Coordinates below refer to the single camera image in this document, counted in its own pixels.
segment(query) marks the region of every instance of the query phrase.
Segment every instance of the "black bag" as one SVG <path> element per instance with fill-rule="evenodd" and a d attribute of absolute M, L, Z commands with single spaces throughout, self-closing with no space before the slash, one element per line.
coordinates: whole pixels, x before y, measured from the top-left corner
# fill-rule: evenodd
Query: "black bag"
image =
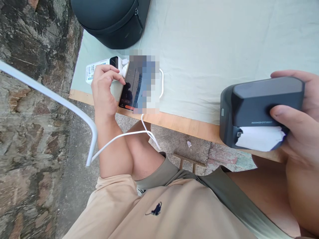
<path fill-rule="evenodd" d="M 111 49 L 125 49 L 142 36 L 151 0 L 71 0 L 80 24 Z"/>

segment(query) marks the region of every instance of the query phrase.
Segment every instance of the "fingernail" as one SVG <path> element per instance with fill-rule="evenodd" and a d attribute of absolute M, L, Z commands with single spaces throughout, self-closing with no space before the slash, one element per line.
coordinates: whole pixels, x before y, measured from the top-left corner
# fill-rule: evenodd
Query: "fingernail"
<path fill-rule="evenodd" d="M 277 106 L 274 112 L 276 117 L 282 115 L 285 112 L 285 106 Z"/>

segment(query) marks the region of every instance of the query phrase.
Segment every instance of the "hand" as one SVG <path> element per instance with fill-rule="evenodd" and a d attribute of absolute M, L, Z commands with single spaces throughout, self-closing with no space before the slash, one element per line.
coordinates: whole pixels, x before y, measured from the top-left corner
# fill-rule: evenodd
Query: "hand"
<path fill-rule="evenodd" d="M 303 166 L 319 167 L 319 76 L 296 70 L 271 74 L 272 78 L 281 76 L 296 77 L 306 83 L 302 112 L 284 105 L 270 111 L 276 121 L 290 129 L 282 149 Z"/>
<path fill-rule="evenodd" d="M 96 123 L 103 123 L 115 116 L 117 101 L 111 94 L 110 87 L 113 79 L 125 85 L 125 81 L 119 72 L 119 69 L 111 65 L 98 65 L 95 68 L 91 88 L 93 92 Z"/>

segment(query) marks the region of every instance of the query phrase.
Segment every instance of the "white power bank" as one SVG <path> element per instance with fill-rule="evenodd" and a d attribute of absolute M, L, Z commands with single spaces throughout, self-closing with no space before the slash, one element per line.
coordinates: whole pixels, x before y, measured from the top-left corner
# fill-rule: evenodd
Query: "white power bank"
<path fill-rule="evenodd" d="M 105 60 L 90 64 L 90 65 L 87 65 L 86 66 L 85 81 L 89 85 L 92 83 L 94 70 L 95 70 L 97 65 L 113 65 L 120 70 L 120 73 L 122 72 L 122 68 L 123 68 L 122 59 L 118 56 L 111 57 L 109 59 L 105 59 Z"/>

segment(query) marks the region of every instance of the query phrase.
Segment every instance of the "wooden table edge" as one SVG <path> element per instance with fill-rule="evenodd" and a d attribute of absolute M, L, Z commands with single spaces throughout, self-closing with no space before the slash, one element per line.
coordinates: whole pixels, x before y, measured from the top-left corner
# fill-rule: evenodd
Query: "wooden table edge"
<path fill-rule="evenodd" d="M 91 94 L 71 89 L 69 98 L 89 105 L 94 105 Z M 140 120 L 141 115 L 133 114 L 131 111 L 118 108 L 117 113 Z M 195 119 L 189 119 L 169 113 L 160 112 L 159 114 L 146 114 L 143 117 L 145 122 L 172 129 L 184 134 L 201 138 L 213 143 L 225 145 L 219 137 L 219 125 L 202 122 Z M 267 158 L 276 162 L 285 162 L 285 153 L 278 149 L 270 152 L 261 152 L 256 150 L 242 150 L 244 152 Z"/>

